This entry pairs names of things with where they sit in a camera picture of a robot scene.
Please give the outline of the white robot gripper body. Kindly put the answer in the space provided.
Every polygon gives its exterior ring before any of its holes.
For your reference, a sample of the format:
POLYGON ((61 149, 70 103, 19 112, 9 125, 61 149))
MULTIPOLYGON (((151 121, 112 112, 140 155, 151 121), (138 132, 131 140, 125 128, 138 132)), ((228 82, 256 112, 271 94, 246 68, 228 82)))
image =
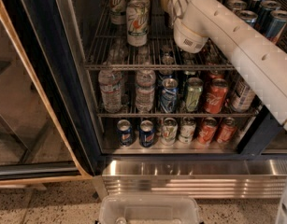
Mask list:
POLYGON ((168 14, 172 20, 182 18, 191 0, 168 0, 168 14))

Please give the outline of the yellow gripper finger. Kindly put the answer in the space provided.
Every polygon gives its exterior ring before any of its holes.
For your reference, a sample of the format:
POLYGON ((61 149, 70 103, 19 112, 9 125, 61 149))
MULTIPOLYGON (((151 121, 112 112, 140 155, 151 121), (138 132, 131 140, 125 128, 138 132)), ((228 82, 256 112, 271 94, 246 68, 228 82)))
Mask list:
POLYGON ((164 12, 168 12, 168 2, 169 0, 160 0, 160 5, 164 12))

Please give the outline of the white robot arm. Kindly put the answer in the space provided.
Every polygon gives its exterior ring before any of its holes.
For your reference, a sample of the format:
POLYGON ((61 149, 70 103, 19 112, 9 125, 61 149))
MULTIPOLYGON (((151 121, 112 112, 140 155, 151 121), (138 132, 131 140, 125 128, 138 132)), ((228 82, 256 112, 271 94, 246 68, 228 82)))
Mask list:
MULTIPOLYGON (((161 0, 169 14, 176 45, 197 53, 211 39, 247 81, 268 110, 249 143, 270 142, 287 132, 287 54, 250 27, 217 0, 161 0)), ((287 158, 204 161, 203 175, 224 175, 260 183, 280 179, 283 183, 273 224, 287 224, 287 158)))

